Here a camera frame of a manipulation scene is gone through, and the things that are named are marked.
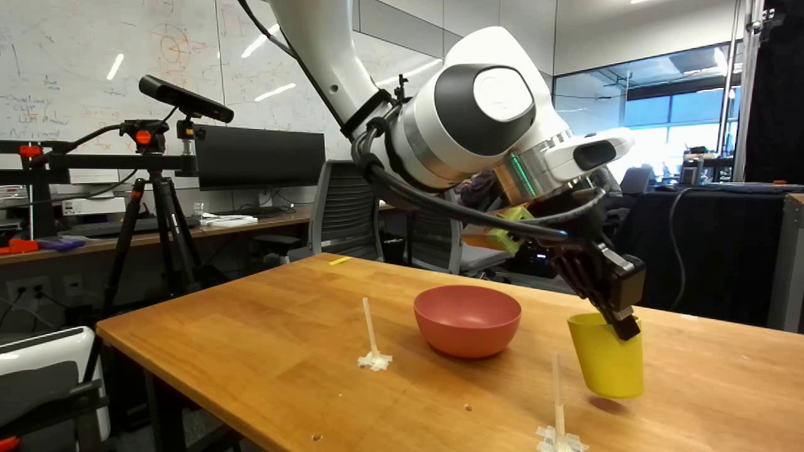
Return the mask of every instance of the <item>yellow object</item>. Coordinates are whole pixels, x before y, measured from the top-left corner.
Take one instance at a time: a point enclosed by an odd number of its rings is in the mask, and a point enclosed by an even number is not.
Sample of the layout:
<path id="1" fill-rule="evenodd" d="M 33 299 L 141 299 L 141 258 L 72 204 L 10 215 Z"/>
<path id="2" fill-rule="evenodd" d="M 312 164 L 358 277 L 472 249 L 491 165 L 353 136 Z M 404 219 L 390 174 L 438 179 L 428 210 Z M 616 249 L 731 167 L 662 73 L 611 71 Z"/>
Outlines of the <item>yellow object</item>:
<path id="1" fill-rule="evenodd" d="M 512 220 L 512 224 L 532 220 L 532 214 L 527 210 L 527 205 L 510 205 L 502 210 L 492 210 L 492 215 Z M 501 249 L 507 255 L 516 255 L 522 245 L 522 242 L 512 238 L 506 229 L 468 225 L 462 238 L 472 245 Z"/>
<path id="2" fill-rule="evenodd" d="M 643 342 L 621 342 L 601 313 L 569 318 L 585 386 L 606 400 L 643 393 Z"/>
<path id="3" fill-rule="evenodd" d="M 340 265 L 344 260 L 353 260 L 353 255 L 340 255 L 340 258 L 329 260 L 329 265 Z"/>

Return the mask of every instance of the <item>red bowl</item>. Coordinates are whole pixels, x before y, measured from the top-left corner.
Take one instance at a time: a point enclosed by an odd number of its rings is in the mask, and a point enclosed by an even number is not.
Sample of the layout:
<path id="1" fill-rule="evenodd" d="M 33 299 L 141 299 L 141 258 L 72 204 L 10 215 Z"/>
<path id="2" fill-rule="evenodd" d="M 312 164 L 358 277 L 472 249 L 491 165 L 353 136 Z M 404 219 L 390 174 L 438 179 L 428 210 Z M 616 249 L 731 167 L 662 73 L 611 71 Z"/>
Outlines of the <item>red bowl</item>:
<path id="1" fill-rule="evenodd" d="M 438 286 L 415 299 L 424 342 L 447 357 L 501 355 L 521 326 L 521 304 L 484 286 Z"/>

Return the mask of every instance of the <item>wall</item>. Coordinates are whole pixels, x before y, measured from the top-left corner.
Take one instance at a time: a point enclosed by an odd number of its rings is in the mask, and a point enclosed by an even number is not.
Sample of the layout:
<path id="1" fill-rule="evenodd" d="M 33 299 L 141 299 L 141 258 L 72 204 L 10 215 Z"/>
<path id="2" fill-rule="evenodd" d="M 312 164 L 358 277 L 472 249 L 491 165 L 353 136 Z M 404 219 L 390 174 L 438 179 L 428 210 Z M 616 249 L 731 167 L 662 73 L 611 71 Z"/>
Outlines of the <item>wall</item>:
<path id="1" fill-rule="evenodd" d="M 555 0 L 385 0 L 458 36 L 502 26 L 527 49 L 532 62 L 552 75 Z"/>
<path id="2" fill-rule="evenodd" d="M 267 2 L 251 2 L 251 8 L 267 28 L 276 23 Z M 170 105 L 139 92 L 139 77 L 152 73 L 226 102 L 236 112 L 232 126 L 321 131 L 326 156 L 346 157 L 349 144 L 336 120 L 290 56 L 263 42 L 244 57 L 257 37 L 260 29 L 232 0 L 85 0 L 81 6 L 5 0 L 0 2 L 0 141 L 75 141 L 126 119 L 163 119 Z M 359 32 L 354 44 L 376 81 L 432 60 Z M 123 62 L 109 81 L 118 52 Z M 257 100 L 290 82 L 293 82 L 292 90 Z M 106 132 L 77 154 L 134 154 L 134 144 Z M 173 131 L 168 131 L 165 154 L 180 154 Z M 0 167 L 18 165 L 15 156 L 0 156 Z M 72 171 L 75 181 L 92 183 L 114 183 L 126 174 Z M 177 179 L 177 186 L 199 188 L 193 179 Z M 75 193 L 72 186 L 54 190 L 56 199 Z"/>
<path id="3" fill-rule="evenodd" d="M 734 0 L 560 0 L 555 75 L 731 41 Z"/>

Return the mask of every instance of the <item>table leg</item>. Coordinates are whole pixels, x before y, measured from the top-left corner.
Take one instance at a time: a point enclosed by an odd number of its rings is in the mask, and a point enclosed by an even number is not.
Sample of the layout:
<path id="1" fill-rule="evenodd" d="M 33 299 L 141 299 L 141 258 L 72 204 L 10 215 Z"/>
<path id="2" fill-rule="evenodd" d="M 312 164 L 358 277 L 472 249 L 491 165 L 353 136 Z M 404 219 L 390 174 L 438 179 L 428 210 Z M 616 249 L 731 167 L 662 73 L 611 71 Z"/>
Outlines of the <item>table leg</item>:
<path id="1" fill-rule="evenodd" d="M 180 397 L 153 373 L 149 373 L 149 407 L 152 407 L 153 450 L 157 452 L 185 450 Z"/>

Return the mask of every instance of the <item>light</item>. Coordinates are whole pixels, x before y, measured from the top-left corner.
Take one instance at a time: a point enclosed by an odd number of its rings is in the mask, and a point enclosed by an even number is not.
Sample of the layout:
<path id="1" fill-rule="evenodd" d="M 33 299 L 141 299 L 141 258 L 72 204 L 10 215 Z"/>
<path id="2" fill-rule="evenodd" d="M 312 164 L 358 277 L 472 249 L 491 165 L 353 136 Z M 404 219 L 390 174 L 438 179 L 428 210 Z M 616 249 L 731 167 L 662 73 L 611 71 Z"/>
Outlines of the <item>light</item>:
<path id="1" fill-rule="evenodd" d="M 714 49 L 714 66 L 726 75 L 726 52 L 722 48 Z"/>
<path id="2" fill-rule="evenodd" d="M 419 66 L 419 68 L 413 68 L 413 71 L 408 71 L 408 73 L 401 73 L 404 77 L 415 77 L 415 75 L 419 75 L 419 73 L 424 73 L 424 71 L 430 71 L 430 68 L 434 68 L 434 66 L 439 66 L 442 60 L 430 60 L 430 62 L 424 62 L 424 66 Z M 399 77 L 381 77 L 376 85 L 390 85 L 390 82 L 394 82 L 394 81 L 399 81 Z"/>
<path id="3" fill-rule="evenodd" d="M 257 36 L 249 48 L 242 52 L 242 57 L 246 60 L 251 52 L 257 52 L 257 48 L 262 48 L 270 37 Z"/>
<path id="4" fill-rule="evenodd" d="M 114 81 L 123 66 L 123 52 L 115 56 L 115 60 L 111 62 L 109 73 L 106 73 L 106 81 Z"/>
<path id="5" fill-rule="evenodd" d="M 257 36 L 251 42 L 249 42 L 249 48 L 242 52 L 242 57 L 246 60 L 251 52 L 257 52 L 257 48 L 262 48 L 262 44 L 267 44 L 267 36 Z"/>
<path id="6" fill-rule="evenodd" d="M 262 92 L 255 100 L 262 102 L 262 100 L 273 97 L 273 96 L 292 90 L 292 87 L 296 87 L 296 82 L 278 85 L 276 90 Z"/>

